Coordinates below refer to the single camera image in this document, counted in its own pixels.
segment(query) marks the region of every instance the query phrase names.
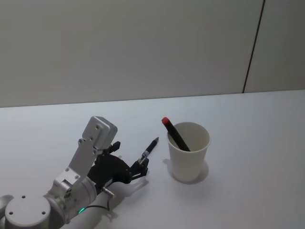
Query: green light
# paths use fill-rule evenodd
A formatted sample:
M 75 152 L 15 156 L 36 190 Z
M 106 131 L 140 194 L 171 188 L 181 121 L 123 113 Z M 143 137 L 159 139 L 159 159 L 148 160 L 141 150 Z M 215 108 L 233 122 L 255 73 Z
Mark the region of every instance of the green light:
M 84 210 L 85 210 L 85 208 L 82 208 L 82 209 L 78 212 L 78 214 L 81 214 Z

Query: cable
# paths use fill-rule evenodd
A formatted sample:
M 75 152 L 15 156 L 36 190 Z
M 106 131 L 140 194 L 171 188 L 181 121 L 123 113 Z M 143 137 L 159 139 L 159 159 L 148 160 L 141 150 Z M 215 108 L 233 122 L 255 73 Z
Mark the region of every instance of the cable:
M 110 206 L 109 206 L 110 200 L 111 200 L 111 197 L 108 197 L 108 199 L 107 199 L 107 207 L 101 206 L 101 205 L 89 205 L 89 206 L 87 206 L 87 207 L 85 207 L 85 208 L 82 208 L 82 209 L 78 212 L 78 214 L 81 214 L 81 213 L 82 213 L 84 210 L 86 210 L 87 208 L 102 208 L 102 209 L 105 209 L 105 210 L 107 210 L 107 211 L 110 211 Z

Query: cup rim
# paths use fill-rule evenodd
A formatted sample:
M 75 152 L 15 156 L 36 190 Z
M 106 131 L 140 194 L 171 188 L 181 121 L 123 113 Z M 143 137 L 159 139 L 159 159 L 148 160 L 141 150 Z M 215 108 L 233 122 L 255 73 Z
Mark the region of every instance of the cup rim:
M 184 152 L 186 152 L 186 153 L 198 153 L 199 151 L 203 151 L 203 150 L 205 150 L 207 147 L 209 147 L 209 145 L 210 145 L 210 143 L 211 143 L 211 136 L 210 136 L 210 133 L 208 132 L 207 129 L 205 129 L 202 125 L 200 125 L 200 124 L 198 124 L 198 123 L 194 123 L 194 122 L 181 122 L 181 123 L 196 124 L 196 125 L 199 125 L 201 128 L 203 128 L 203 129 L 207 132 L 207 134 L 208 134 L 208 136 L 209 136 L 209 142 L 208 142 L 208 144 L 207 144 L 205 147 L 203 147 L 202 149 L 199 149 L 199 150 L 196 150 L 196 151 L 184 151 L 184 150 L 181 150 L 181 149 L 175 147 L 175 146 L 170 142 L 170 139 L 168 138 L 168 135 L 169 135 L 169 134 L 168 134 L 168 132 L 167 132 L 166 137 L 167 137 L 167 142 L 168 142 L 169 145 L 171 145 L 173 148 L 175 148 L 176 150 L 178 150 L 178 151 L 180 151 L 180 152 L 183 152 L 183 153 L 184 153 Z

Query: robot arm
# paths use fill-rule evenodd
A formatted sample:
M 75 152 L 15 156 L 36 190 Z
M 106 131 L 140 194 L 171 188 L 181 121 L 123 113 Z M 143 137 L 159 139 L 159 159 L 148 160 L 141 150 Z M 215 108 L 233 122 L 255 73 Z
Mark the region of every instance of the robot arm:
M 92 117 L 69 166 L 54 180 L 45 196 L 0 198 L 0 218 L 5 212 L 5 229 L 59 229 L 101 192 L 113 197 L 107 189 L 112 183 L 128 184 L 145 176 L 148 158 L 137 160 L 129 167 L 111 155 L 120 147 L 120 142 L 111 145 L 116 133 L 117 127 L 109 121 Z

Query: white table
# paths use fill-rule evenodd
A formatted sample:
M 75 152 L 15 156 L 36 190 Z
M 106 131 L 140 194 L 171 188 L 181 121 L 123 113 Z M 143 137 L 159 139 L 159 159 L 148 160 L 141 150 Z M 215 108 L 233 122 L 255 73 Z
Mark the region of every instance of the white table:
M 87 209 L 65 229 L 305 228 L 305 91 L 1 108 L 0 196 L 45 194 L 93 115 L 118 126 L 129 165 L 160 142 L 146 179 L 113 185 L 111 216 Z M 209 130 L 203 181 L 169 175 L 164 116 Z

